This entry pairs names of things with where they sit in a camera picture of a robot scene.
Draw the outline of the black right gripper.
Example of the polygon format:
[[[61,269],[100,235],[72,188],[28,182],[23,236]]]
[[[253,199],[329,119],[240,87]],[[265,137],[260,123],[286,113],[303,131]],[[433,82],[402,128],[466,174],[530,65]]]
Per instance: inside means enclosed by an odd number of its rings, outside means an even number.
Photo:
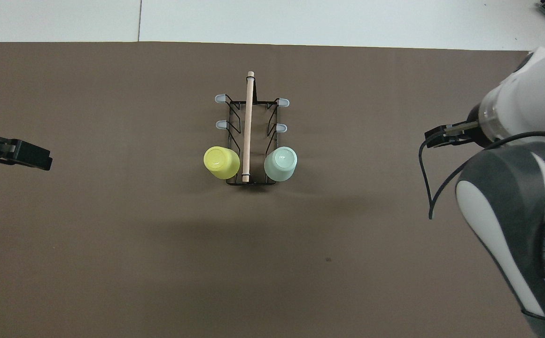
[[[477,123],[476,126],[467,130],[467,135],[473,141],[487,141],[487,137],[479,124],[479,109],[480,105],[477,104],[472,108],[467,116],[468,123]]]

